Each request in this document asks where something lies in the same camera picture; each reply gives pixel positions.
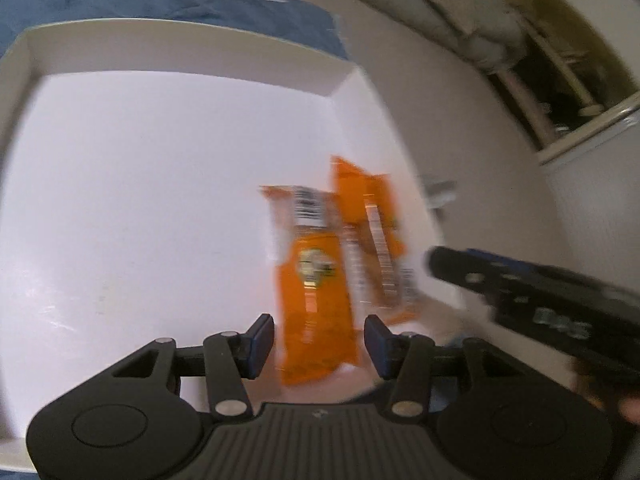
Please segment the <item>person right hand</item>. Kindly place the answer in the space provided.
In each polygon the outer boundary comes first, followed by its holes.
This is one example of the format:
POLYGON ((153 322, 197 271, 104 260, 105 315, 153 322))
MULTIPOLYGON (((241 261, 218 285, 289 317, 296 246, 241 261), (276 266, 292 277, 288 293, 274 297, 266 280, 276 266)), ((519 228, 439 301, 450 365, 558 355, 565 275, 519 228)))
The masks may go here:
POLYGON ((601 411, 615 413, 631 425, 639 426, 639 391, 616 379, 612 372, 574 360, 573 390, 601 411))

